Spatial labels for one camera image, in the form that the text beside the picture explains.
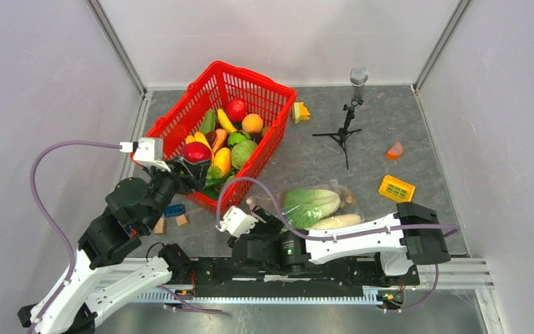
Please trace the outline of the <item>small red apple toy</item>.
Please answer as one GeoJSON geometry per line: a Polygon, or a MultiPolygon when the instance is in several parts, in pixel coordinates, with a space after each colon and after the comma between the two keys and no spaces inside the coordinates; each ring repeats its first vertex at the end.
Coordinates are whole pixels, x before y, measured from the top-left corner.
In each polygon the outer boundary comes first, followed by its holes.
{"type": "Polygon", "coordinates": [[[185,144],[181,149],[180,156],[191,163],[212,160],[213,153],[205,144],[197,141],[185,144]]]}

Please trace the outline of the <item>napa cabbage toy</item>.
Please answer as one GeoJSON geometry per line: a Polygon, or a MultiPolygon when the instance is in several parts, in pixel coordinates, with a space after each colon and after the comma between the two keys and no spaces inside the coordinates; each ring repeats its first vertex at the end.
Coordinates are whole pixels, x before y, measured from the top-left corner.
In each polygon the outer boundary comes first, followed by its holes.
{"type": "Polygon", "coordinates": [[[335,213],[340,205],[336,192],[327,189],[293,189],[284,193],[284,214],[295,229],[310,229],[335,213]]]}

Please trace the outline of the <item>white long radish toy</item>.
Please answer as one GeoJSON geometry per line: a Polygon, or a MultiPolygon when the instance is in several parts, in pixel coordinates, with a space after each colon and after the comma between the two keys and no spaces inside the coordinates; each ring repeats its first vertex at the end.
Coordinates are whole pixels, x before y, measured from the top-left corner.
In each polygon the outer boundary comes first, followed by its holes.
{"type": "Polygon", "coordinates": [[[358,214],[342,214],[320,220],[310,227],[310,230],[331,230],[360,224],[362,217],[358,214]]]}

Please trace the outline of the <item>brown longan bunch toy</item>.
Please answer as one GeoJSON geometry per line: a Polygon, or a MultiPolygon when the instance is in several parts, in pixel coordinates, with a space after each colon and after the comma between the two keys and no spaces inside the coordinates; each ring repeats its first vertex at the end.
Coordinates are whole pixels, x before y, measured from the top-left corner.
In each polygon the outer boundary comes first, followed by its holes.
{"type": "Polygon", "coordinates": [[[350,189],[337,189],[335,191],[340,198],[340,208],[355,206],[357,204],[354,195],[350,189]]]}

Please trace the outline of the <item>clear zip top bag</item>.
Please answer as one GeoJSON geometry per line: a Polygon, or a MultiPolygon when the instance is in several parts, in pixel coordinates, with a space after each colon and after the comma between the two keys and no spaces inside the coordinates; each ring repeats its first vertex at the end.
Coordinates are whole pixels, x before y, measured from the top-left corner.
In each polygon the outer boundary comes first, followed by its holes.
{"type": "Polygon", "coordinates": [[[260,206],[275,216],[279,209],[297,230],[329,230],[364,222],[352,191],[337,180],[276,192],[274,198],[272,201],[263,193],[250,196],[246,204],[251,209],[260,206]]]}

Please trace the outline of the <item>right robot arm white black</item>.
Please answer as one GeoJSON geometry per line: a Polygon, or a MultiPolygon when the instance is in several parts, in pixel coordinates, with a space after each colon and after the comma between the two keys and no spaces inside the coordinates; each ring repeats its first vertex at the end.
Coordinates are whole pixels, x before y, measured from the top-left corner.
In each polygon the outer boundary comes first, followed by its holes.
{"type": "Polygon", "coordinates": [[[278,217],[260,218],[236,206],[216,225],[231,236],[232,262],[257,272],[287,275],[306,272],[328,262],[377,254],[375,278],[391,284],[414,265],[451,260],[437,212],[414,202],[373,221],[320,230],[287,230],[278,217]]]}

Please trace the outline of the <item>blue toy brick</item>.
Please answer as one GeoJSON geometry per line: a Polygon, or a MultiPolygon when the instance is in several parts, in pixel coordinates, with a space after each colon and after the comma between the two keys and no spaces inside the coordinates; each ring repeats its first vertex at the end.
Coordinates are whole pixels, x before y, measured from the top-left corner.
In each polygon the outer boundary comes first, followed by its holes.
{"type": "Polygon", "coordinates": [[[163,216],[165,218],[173,218],[185,214],[185,207],[183,204],[169,205],[166,207],[163,216]]]}

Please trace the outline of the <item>yellow banana bunch toy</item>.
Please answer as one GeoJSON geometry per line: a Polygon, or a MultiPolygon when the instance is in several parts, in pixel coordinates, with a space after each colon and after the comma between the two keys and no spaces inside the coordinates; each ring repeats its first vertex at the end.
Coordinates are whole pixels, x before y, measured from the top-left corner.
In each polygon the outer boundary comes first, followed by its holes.
{"type": "Polygon", "coordinates": [[[202,143],[211,150],[211,146],[206,138],[206,136],[201,132],[195,132],[194,135],[188,135],[185,139],[185,144],[191,143],[202,143]]]}

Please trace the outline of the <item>wooden block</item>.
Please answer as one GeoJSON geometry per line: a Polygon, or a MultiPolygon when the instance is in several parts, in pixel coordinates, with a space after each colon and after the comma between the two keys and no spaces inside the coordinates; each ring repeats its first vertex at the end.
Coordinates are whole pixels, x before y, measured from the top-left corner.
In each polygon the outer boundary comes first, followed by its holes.
{"type": "Polygon", "coordinates": [[[188,221],[188,219],[187,219],[185,214],[176,216],[175,220],[176,220],[177,226],[180,227],[180,228],[183,228],[183,227],[189,225],[189,221],[188,221]]]}
{"type": "Polygon", "coordinates": [[[164,235],[165,232],[166,232],[166,225],[167,225],[167,221],[166,221],[165,217],[162,216],[157,221],[157,224],[155,225],[155,227],[153,229],[154,234],[164,235]]]}

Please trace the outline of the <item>orange sweet potato toy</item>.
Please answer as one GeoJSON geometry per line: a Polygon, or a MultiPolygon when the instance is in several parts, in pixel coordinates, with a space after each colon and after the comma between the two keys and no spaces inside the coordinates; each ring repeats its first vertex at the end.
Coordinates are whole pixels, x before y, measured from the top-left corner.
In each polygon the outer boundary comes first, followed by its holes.
{"type": "Polygon", "coordinates": [[[217,153],[226,143],[228,132],[224,129],[216,129],[206,134],[206,139],[213,153],[217,153]]]}

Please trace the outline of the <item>round green cabbage toy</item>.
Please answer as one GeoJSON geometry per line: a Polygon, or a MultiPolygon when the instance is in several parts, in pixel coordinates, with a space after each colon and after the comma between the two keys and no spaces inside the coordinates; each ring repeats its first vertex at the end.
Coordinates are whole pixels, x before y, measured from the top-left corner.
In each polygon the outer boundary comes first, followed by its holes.
{"type": "Polygon", "coordinates": [[[252,156],[256,148],[257,144],[252,140],[246,140],[237,143],[231,151],[232,166],[237,170],[242,169],[242,167],[252,156]]]}

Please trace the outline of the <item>orange peach toy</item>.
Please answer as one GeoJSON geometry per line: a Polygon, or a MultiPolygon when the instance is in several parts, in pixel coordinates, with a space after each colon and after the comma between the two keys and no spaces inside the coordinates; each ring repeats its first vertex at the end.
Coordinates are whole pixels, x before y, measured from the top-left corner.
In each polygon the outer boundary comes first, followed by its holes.
{"type": "Polygon", "coordinates": [[[260,134],[264,128],[264,120],[256,113],[249,113],[244,117],[241,125],[242,130],[249,134],[260,134]]]}

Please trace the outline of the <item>red plastic basket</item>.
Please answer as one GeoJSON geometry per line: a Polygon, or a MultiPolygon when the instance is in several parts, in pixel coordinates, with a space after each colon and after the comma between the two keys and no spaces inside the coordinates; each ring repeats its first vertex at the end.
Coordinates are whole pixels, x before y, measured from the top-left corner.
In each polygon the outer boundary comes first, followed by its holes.
{"type": "Polygon", "coordinates": [[[200,192],[187,197],[212,213],[239,205],[247,195],[252,185],[246,179],[259,176],[284,137],[289,113],[296,100],[294,89],[252,70],[214,61],[147,133],[162,138],[163,156],[173,158],[180,153],[186,137],[199,129],[209,109],[224,107],[235,98],[243,100],[250,112],[261,116],[270,129],[238,172],[239,180],[229,186],[221,202],[200,192]]]}

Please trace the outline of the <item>microphone on black tripod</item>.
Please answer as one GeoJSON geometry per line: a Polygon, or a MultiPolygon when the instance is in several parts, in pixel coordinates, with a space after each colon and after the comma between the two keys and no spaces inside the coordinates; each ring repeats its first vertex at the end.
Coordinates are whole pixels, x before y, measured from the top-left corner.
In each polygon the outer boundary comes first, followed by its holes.
{"type": "Polygon", "coordinates": [[[338,128],[335,133],[320,133],[312,134],[313,137],[330,137],[341,148],[344,157],[346,168],[349,167],[348,152],[346,147],[347,140],[355,133],[360,132],[361,129],[349,130],[350,124],[355,118],[355,110],[357,107],[363,105],[364,92],[366,82],[369,79],[369,71],[363,65],[353,67],[348,75],[349,82],[353,88],[352,97],[349,104],[344,104],[343,110],[346,112],[346,117],[343,122],[343,126],[338,128]]]}

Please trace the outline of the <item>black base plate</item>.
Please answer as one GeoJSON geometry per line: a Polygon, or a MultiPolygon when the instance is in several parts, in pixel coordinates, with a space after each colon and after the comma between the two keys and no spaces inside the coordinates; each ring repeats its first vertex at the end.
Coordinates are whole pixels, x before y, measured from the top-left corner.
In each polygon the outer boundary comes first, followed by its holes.
{"type": "Polygon", "coordinates": [[[226,257],[199,257],[168,283],[192,285],[196,297],[356,297],[363,287],[414,287],[420,278],[415,265],[402,275],[384,273],[379,257],[344,257],[289,273],[253,272],[226,257]]]}

